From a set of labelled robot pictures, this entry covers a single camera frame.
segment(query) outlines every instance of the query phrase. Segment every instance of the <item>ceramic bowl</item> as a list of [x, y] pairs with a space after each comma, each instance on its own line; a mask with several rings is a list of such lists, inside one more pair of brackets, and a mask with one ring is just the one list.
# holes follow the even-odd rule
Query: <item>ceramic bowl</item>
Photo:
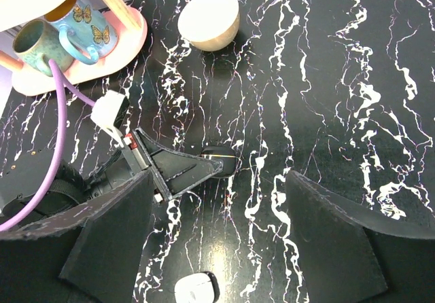
[[239, 0], [191, 0], [178, 19], [181, 36], [206, 52], [226, 47], [239, 25]]

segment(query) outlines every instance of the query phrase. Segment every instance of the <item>marble surface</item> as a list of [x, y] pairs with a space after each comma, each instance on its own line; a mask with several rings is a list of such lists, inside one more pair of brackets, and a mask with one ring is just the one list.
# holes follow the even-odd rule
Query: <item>marble surface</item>
[[[134, 0], [150, 26], [129, 66], [80, 89], [132, 103], [162, 144], [198, 153], [230, 145], [237, 173], [154, 209], [133, 302], [174, 302], [175, 282], [215, 273], [220, 302], [309, 302], [291, 237], [290, 170], [394, 219], [435, 226], [435, 0], [240, 0], [235, 41], [202, 53], [180, 39], [189, 0]], [[114, 142], [68, 100], [65, 159], [83, 175]], [[1, 120], [0, 169], [53, 146], [54, 94], [13, 92]]]

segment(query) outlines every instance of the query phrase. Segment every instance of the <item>black cable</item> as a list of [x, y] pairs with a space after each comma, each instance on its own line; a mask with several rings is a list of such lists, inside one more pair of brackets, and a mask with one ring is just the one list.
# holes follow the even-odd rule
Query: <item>black cable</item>
[[96, 183], [100, 177], [103, 176], [105, 171], [115, 162], [119, 159], [121, 156], [122, 151], [120, 148], [115, 150], [115, 152], [111, 155], [109, 160], [105, 162], [103, 165], [101, 165], [97, 170], [93, 171], [87, 179], [85, 179], [85, 183], [87, 186], [91, 186], [92, 184]]

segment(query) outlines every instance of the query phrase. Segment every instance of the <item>mug rack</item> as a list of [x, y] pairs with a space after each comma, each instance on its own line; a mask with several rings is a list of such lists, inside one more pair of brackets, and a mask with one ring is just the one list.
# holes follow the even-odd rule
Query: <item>mug rack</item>
[[[64, 0], [0, 0], [0, 32], [26, 23], [53, 10]], [[125, 67], [141, 50], [147, 35], [147, 23], [141, 12], [127, 6], [123, 0], [103, 0], [110, 11], [103, 13], [118, 32], [118, 44], [105, 58], [94, 65], [75, 60], [65, 72], [72, 84], [112, 74]], [[12, 86], [26, 96], [36, 96], [56, 89], [54, 79], [0, 51], [0, 65], [12, 71]]]

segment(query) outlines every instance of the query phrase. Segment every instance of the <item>blue mug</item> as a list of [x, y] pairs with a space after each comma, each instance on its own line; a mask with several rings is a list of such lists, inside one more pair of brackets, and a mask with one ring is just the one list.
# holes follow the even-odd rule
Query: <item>blue mug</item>
[[92, 9], [88, 0], [66, 0], [44, 18], [59, 30], [64, 49], [88, 65], [108, 55], [118, 42], [115, 29], [100, 11]]
[[62, 72], [65, 72], [74, 61], [60, 44], [59, 32], [41, 19], [30, 21], [23, 26], [12, 47], [21, 60], [49, 77], [53, 74], [48, 60], [55, 60]]

